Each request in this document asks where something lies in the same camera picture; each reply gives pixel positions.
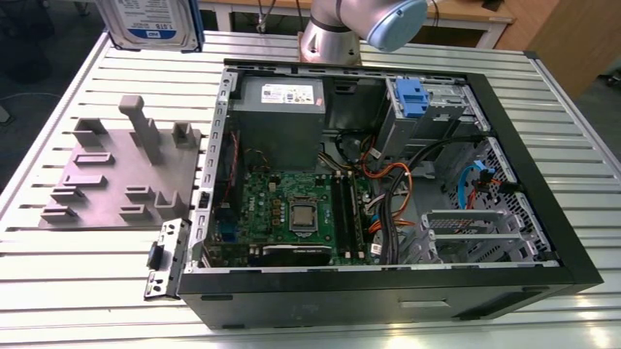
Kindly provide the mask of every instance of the metal bracket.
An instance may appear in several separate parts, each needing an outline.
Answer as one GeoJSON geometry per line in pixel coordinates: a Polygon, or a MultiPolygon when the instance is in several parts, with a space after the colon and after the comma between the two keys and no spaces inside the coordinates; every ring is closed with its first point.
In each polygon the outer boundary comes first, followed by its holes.
{"type": "Polygon", "coordinates": [[[149,268],[144,300],[179,300],[176,289],[187,250],[189,221],[181,218],[161,224],[159,238],[148,252],[149,268]]]}

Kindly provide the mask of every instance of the hard drive label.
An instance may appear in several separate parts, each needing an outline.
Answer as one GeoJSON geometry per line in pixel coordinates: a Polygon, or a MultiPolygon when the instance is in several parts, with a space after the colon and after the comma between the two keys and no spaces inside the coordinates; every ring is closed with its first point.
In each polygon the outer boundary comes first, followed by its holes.
{"type": "Polygon", "coordinates": [[[176,23],[169,0],[117,0],[123,25],[143,39],[169,39],[176,35],[176,23]]]}

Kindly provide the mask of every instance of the blue drive bay latch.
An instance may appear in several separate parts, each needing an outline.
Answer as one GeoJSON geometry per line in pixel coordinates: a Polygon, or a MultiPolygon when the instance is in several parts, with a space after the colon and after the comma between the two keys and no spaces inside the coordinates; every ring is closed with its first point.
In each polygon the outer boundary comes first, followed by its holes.
{"type": "Polygon", "coordinates": [[[403,116],[409,119],[418,119],[427,112],[429,92],[425,91],[418,79],[396,79],[395,85],[403,116]]]}

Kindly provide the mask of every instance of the slotted metal table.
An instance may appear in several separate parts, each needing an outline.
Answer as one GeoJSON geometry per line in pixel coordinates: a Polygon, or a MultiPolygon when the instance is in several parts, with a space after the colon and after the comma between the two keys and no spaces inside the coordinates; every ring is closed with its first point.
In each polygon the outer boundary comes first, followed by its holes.
{"type": "Polygon", "coordinates": [[[140,94],[160,129],[191,121],[206,135],[223,58],[296,60],[295,36],[207,32],[206,37],[204,52],[188,55],[117,51],[100,37],[0,196],[0,345],[621,347],[620,163],[543,65],[522,52],[410,45],[383,54],[363,45],[362,58],[364,65],[487,76],[605,280],[577,296],[554,297],[493,321],[211,331],[183,302],[143,302],[156,230],[37,230],[79,117],[129,128],[116,105],[121,95],[140,94]]]}

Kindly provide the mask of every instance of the side panel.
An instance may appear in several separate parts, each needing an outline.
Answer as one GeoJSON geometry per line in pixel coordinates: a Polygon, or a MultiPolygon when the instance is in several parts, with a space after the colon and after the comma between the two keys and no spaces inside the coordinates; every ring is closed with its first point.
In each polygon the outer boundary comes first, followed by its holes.
{"type": "Polygon", "coordinates": [[[561,286],[192,294],[183,300],[210,329],[238,329],[493,318],[557,289],[561,286]]]}

